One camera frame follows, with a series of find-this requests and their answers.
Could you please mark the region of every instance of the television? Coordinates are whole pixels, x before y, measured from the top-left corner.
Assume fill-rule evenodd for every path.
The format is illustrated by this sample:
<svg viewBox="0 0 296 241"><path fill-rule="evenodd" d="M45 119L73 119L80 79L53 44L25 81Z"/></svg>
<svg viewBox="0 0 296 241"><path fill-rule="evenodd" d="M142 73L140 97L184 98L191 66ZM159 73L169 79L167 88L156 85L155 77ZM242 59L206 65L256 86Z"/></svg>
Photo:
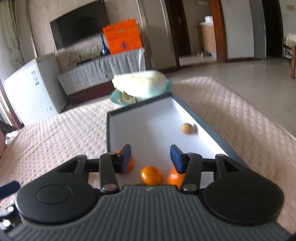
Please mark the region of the television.
<svg viewBox="0 0 296 241"><path fill-rule="evenodd" d="M109 25L104 0L98 0L50 22L57 50L103 32Z"/></svg>

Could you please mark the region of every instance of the teal plate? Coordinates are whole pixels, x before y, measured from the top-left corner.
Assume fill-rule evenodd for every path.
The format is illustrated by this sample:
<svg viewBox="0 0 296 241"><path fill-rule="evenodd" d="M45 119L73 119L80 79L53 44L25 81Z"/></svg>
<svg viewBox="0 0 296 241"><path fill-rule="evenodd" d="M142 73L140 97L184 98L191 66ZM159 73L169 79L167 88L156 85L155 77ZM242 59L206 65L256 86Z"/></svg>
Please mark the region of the teal plate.
<svg viewBox="0 0 296 241"><path fill-rule="evenodd" d="M173 88L173 83L168 79L166 79L166 80L167 80L168 86L167 86L164 93L171 92L171 90ZM139 98L139 97L133 97L133 96L129 96L129 95L122 95L122 93L118 90L114 90L110 96L110 100L113 103L121 105L121 106L135 104L137 102L141 102L141 101L147 100L147 99L149 99L149 98Z"/></svg>

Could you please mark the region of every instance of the quilted tablecloth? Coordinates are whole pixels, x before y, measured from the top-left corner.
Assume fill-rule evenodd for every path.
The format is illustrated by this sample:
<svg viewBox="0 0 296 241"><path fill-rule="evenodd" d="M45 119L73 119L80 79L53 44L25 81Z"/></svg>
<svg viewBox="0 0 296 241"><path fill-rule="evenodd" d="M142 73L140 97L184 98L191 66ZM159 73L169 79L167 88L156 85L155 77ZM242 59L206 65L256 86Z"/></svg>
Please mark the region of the quilted tablecloth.
<svg viewBox="0 0 296 241"><path fill-rule="evenodd" d="M285 204L278 223L296 230L296 140L236 93L210 77L174 83L183 99L252 168L278 184ZM0 160L0 184L24 184L79 154L98 158L107 151L106 113L118 106L105 99L29 125ZM13 196L0 208L13 202Z"/></svg>

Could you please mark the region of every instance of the blue bottle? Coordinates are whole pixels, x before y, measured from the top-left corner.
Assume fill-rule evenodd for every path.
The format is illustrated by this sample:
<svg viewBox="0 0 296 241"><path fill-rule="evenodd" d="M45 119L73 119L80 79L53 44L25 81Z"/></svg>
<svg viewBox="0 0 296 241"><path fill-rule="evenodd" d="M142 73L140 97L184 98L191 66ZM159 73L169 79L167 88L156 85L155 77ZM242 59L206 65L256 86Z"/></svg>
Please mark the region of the blue bottle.
<svg viewBox="0 0 296 241"><path fill-rule="evenodd" d="M100 35L100 39L101 39L101 42L102 42L102 51L100 53L100 56L106 56L106 55L109 55L110 54L110 51L109 49L107 48L106 44L105 44L105 41L104 41L104 38L103 38L103 35Z"/></svg>

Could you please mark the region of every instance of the wooden table leg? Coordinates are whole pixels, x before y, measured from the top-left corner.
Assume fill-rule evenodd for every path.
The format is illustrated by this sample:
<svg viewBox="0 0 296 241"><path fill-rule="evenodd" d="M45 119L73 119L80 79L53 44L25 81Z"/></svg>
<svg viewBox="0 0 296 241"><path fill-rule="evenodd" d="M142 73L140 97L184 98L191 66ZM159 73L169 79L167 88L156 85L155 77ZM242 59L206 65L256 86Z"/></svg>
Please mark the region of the wooden table leg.
<svg viewBox="0 0 296 241"><path fill-rule="evenodd" d="M291 79L296 77L295 68L296 68L296 50L295 45L292 47L292 62L291 62Z"/></svg>

